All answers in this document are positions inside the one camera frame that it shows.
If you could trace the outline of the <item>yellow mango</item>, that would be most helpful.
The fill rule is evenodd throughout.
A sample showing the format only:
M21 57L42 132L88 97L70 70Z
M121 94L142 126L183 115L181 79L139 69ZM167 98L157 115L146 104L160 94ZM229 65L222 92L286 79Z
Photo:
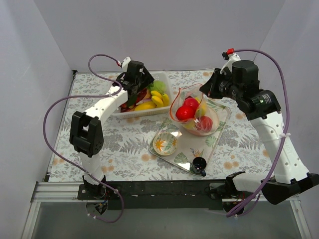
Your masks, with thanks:
M198 103L199 103L199 106L197 107L196 109L196 113L195 113L195 116L197 118L199 117L203 117L206 115L206 112L207 112L207 103L206 103L206 100L204 98L200 99L198 97L195 98Z

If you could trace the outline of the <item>red pomegranate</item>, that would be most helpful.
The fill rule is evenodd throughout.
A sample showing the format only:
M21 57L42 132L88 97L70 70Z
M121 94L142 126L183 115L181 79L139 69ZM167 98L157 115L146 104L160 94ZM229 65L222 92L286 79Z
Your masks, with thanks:
M195 111L199 107L199 102L196 98L189 97L184 100L183 106L191 107Z

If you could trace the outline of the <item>clear zip top bag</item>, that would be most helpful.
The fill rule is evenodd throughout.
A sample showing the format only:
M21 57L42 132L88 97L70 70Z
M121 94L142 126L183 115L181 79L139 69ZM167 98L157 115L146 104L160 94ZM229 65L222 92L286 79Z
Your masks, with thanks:
M197 83L179 91L170 106L170 118L188 132L196 136L208 136L217 131L219 117L208 105L204 93L200 91L202 84Z

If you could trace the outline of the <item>red apple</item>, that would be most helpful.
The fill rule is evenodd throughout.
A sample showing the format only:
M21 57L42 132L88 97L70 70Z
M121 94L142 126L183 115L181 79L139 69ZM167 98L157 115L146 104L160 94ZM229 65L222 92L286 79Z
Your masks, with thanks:
M192 119L195 115L195 111L188 106L181 106L177 109L175 116L179 121L185 121Z

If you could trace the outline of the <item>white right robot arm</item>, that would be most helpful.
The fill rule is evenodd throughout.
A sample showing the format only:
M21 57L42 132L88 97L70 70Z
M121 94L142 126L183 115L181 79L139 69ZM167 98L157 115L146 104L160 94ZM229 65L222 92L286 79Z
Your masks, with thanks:
M302 193L319 183L298 156L292 141L284 132L279 102L270 90L260 89L258 66L250 60L239 60L231 67L216 68L200 91L212 99L231 98L258 133L275 169L270 179L244 171L226 178L226 194L231 198L243 192L253 193L262 186L261 194L273 205Z

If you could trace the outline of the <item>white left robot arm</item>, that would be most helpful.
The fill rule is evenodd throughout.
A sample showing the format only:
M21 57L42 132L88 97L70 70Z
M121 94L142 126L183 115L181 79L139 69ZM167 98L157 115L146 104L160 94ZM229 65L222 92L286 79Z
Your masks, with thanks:
M116 79L117 83L95 105L84 112L75 112L71 120L70 143L79 153L83 168L86 170L83 176L86 192L95 199L105 196L104 184L93 180L106 182L102 171L99 152L104 144L103 123L121 105L130 107L138 102L139 93L154 81L144 63L131 60L127 57L122 62L123 73Z

